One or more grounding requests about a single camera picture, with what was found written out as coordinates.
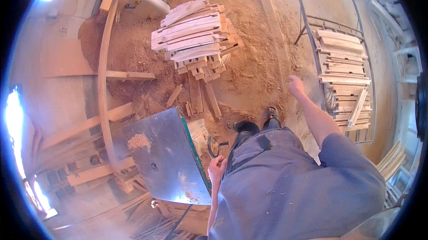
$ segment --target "metal sheet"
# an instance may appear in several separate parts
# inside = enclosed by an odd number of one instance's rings
[[[151,195],[179,203],[210,205],[203,172],[184,115],[173,107],[124,130],[127,146]]]

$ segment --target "metal rod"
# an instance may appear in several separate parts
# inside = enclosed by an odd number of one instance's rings
[[[317,74],[320,75],[321,74],[321,64],[320,64],[320,59],[319,59],[318,52],[317,52],[317,46],[315,44],[314,37],[313,37],[313,35],[310,31],[310,28],[309,28],[307,16],[305,13],[305,8],[303,7],[303,1],[299,0],[299,3],[300,3],[300,11],[301,11],[302,17],[303,17],[303,22],[305,23],[305,28],[306,28],[306,31],[308,32],[309,41],[311,42],[312,52],[313,52],[314,59],[315,59],[315,66],[317,67]],[[321,109],[323,109],[325,111],[326,105],[325,105],[325,98],[324,98],[324,85],[323,85],[323,83],[318,81],[318,86],[320,89],[320,94],[322,95],[321,96]]]
[[[296,39],[296,41],[294,42],[294,44],[296,45],[297,44],[297,42],[299,41],[299,39],[300,39],[300,37],[303,35],[303,31],[305,31],[305,27],[303,27],[301,30],[300,30],[300,33],[299,33],[299,35],[297,36],[297,39]]]
[[[373,119],[373,130],[372,130],[372,143],[375,140],[375,132],[376,132],[376,87],[375,87],[375,75],[373,73],[373,67],[372,67],[372,60],[370,59],[370,54],[368,53],[368,48],[367,48],[367,44],[366,44],[366,40],[365,40],[365,36],[364,36],[364,30],[362,29],[362,24],[361,24],[361,18],[360,18],[360,13],[358,12],[358,9],[356,7],[356,3],[355,0],[352,0],[352,3],[354,4],[354,8],[355,8],[355,12],[356,12],[356,16],[358,18],[358,23],[360,25],[360,29],[361,29],[361,35],[362,38],[364,39],[362,42],[364,44],[364,47],[366,49],[366,54],[367,54],[367,61],[368,61],[368,65],[370,66],[370,75],[372,77],[372,87],[373,87],[373,112],[374,112],[374,119]]]

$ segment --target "metal frame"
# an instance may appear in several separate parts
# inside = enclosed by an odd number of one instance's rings
[[[350,26],[347,26],[345,24],[342,23],[338,23],[335,21],[331,21],[329,19],[325,19],[325,18],[319,18],[313,15],[307,15],[305,12],[305,8],[303,6],[303,2],[302,0],[299,0],[300,3],[300,33],[297,36],[296,41],[294,42],[294,44],[296,45],[298,43],[298,41],[300,40],[300,38],[303,35],[308,35],[309,37],[309,41],[311,43],[311,47],[312,47],[312,52],[314,55],[314,59],[315,59],[315,66],[317,68],[317,74],[320,75],[322,73],[321,71],[321,63],[320,63],[320,59],[319,59],[319,53],[317,51],[317,45],[315,43],[315,39],[313,34],[311,33],[311,26],[313,27],[318,27],[321,29],[330,29],[333,30],[334,32],[339,32],[339,33],[343,33],[343,34],[347,34],[347,35],[351,35],[354,37],[357,37],[360,39],[361,43],[364,44],[364,48],[366,50],[366,54],[367,54],[367,62],[368,65],[370,67],[370,74],[371,74],[371,80],[372,80],[372,94],[373,94],[373,112],[374,112],[374,118],[373,118],[373,122],[372,122],[372,139],[371,140],[367,140],[367,132],[365,133],[365,139],[363,141],[359,141],[359,136],[360,136],[360,131],[361,130],[357,130],[356,134],[358,136],[358,141],[357,143],[370,143],[372,144],[374,139],[375,139],[375,131],[376,131],[376,88],[375,88],[375,77],[374,77],[374,73],[372,70],[372,61],[370,59],[370,54],[368,52],[368,48],[367,48],[367,44],[366,44],[366,40],[364,37],[364,31],[362,29],[362,24],[361,24],[361,18],[360,18],[360,14],[358,12],[358,9],[356,7],[356,3],[355,0],[352,0],[352,3],[354,4],[354,8],[356,11],[356,15],[358,18],[358,23],[356,24],[356,28],[352,28]],[[325,90],[324,90],[324,84],[319,82],[319,89],[320,89],[320,93],[323,94],[324,96],[321,97],[321,109],[323,109],[324,111],[326,111],[326,100],[325,100]]]

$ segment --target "sawdust pile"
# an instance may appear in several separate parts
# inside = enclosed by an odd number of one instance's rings
[[[139,147],[150,147],[150,142],[147,140],[145,135],[136,134],[128,141],[129,149],[135,149]]]

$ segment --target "foot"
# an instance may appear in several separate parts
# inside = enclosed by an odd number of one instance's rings
[[[233,120],[229,120],[229,121],[227,121],[226,122],[226,127],[229,129],[229,130],[233,130],[233,131],[236,131],[236,129],[235,129],[235,125],[236,125],[236,121],[233,121]]]
[[[268,106],[266,109],[267,119],[278,118],[278,111],[273,106]]]

